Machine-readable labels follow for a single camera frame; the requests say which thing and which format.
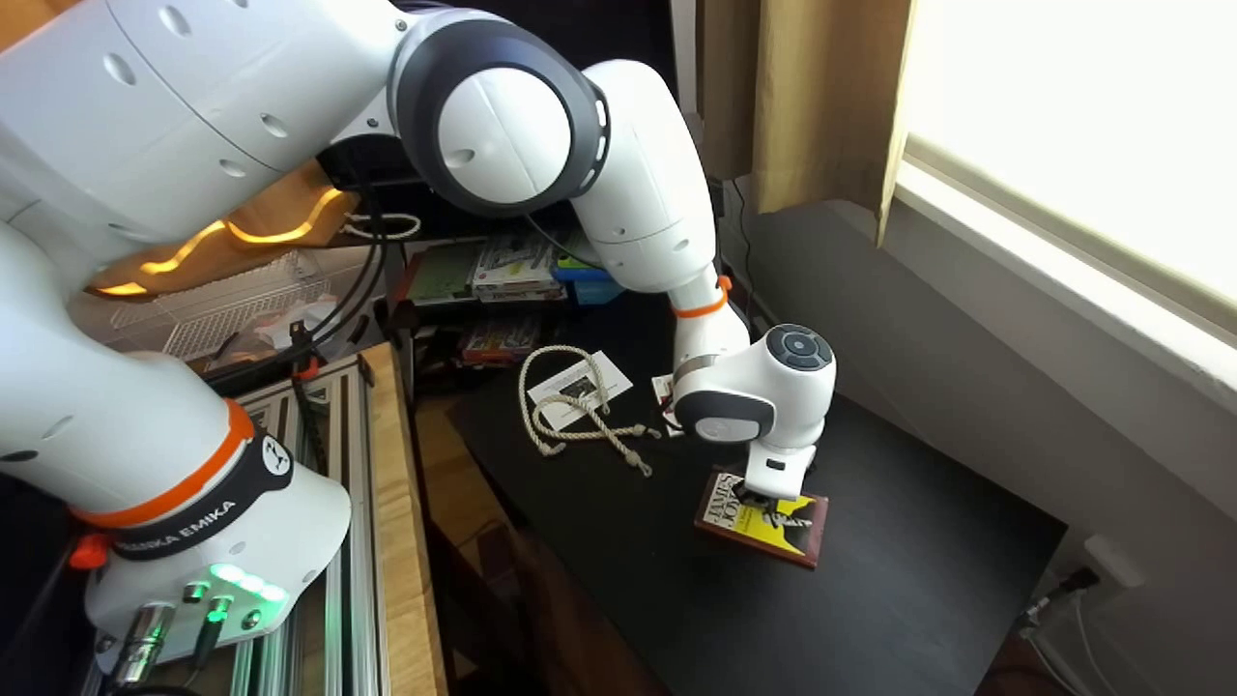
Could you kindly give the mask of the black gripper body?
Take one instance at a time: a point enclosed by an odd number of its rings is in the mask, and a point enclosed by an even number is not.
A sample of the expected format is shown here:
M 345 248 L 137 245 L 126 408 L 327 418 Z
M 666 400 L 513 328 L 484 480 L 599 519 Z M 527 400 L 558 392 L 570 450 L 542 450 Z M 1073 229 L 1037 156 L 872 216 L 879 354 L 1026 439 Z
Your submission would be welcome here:
M 803 492 L 803 475 L 813 462 L 814 462 L 813 445 L 795 445 L 795 450 L 755 445 L 747 452 L 747 486 L 765 498 L 792 498 Z

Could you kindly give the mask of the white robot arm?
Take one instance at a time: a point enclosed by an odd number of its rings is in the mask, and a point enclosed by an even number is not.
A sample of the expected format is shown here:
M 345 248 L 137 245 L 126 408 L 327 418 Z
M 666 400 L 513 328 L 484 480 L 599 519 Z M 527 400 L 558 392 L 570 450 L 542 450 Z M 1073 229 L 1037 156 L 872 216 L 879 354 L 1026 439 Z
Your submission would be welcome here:
M 803 486 L 834 355 L 803 324 L 750 332 L 666 79 L 571 66 L 484 7 L 396 0 L 3 0 L 0 455 L 112 555 L 98 657 L 186 657 L 271 636 L 335 562 L 348 492 L 169 355 L 84 338 L 72 294 L 119 265 L 245 234 L 301 245 L 353 200 L 318 156 L 389 136 L 466 212 L 570 205 L 608 275 L 676 312 L 673 418 Z

